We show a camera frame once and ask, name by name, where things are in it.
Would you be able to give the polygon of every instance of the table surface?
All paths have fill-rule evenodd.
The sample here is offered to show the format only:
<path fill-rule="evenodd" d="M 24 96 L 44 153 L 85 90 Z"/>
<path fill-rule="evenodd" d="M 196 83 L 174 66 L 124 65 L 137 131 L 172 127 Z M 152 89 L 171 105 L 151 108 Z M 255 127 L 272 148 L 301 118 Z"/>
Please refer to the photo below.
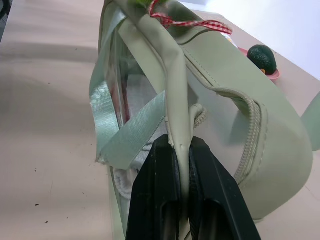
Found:
<path fill-rule="evenodd" d="M 14 0 L 0 45 L 2 240 L 112 239 L 106 168 L 94 162 L 89 80 L 103 0 Z M 198 13 L 210 18 L 206 13 Z M 259 42 L 237 27 L 233 39 Z M 302 115 L 320 82 L 276 54 Z M 257 225 L 262 239 L 319 239 L 320 153 L 293 199 Z"/>

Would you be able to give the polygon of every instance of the bag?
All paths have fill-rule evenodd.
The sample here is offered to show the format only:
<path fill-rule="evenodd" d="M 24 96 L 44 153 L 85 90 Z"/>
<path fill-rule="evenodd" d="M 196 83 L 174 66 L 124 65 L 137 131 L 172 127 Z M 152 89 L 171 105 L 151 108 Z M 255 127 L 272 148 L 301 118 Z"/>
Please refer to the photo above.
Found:
<path fill-rule="evenodd" d="M 175 21 L 200 20 L 176 1 L 167 10 Z M 105 0 L 90 101 L 97 162 L 108 165 L 115 240 L 125 239 L 133 181 L 162 134 L 177 155 L 185 205 L 193 136 L 234 176 L 256 221 L 291 199 L 311 172 L 301 119 L 232 43 L 201 26 L 166 29 L 128 0 Z M 186 216 L 180 228 L 186 235 Z"/>

